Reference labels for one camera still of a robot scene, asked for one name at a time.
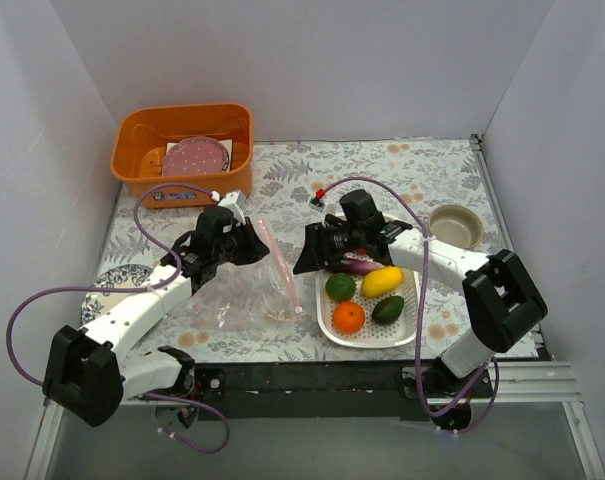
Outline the clear zip top bag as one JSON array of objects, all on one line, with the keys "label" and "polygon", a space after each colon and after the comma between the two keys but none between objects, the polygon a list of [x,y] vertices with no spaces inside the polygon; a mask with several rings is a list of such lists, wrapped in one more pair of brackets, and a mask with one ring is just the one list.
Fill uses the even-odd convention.
[{"label": "clear zip top bag", "polygon": [[274,329],[300,319],[291,269],[264,219],[253,226],[269,253],[254,264],[218,268],[213,280],[192,298],[191,325],[198,329],[248,331]]}]

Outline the yellow mango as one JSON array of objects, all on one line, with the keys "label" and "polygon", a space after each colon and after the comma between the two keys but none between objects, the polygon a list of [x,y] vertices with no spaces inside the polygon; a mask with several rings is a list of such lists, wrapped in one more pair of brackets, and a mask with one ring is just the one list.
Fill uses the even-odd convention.
[{"label": "yellow mango", "polygon": [[361,293],[366,298],[376,298],[394,291],[403,282],[403,271],[387,266],[368,273],[362,280]]}]

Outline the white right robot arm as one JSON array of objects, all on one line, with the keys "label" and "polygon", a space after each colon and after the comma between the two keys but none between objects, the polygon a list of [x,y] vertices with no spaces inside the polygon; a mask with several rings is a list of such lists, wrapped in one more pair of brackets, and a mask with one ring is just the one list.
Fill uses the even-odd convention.
[{"label": "white right robot arm", "polygon": [[371,195],[353,190],[340,199],[344,217],[328,214],[322,253],[327,260],[362,249],[385,266],[426,268],[431,278],[464,297],[470,326],[416,376],[446,397],[463,393],[483,365],[511,349],[548,314],[523,262],[512,251],[472,252],[429,238],[417,226],[391,220]]}]

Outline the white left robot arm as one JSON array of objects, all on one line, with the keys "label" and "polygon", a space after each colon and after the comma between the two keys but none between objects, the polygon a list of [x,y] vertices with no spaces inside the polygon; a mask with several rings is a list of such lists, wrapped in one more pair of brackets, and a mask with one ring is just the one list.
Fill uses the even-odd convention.
[{"label": "white left robot arm", "polygon": [[160,391],[175,400],[195,386],[195,362],[174,347],[159,347],[129,362],[128,352],[171,309],[212,280],[219,266],[262,260],[268,247],[251,220],[209,206],[195,229],[181,235],[153,270],[149,285],[80,329],[65,326],[53,337],[43,393],[95,427],[124,399]]}]

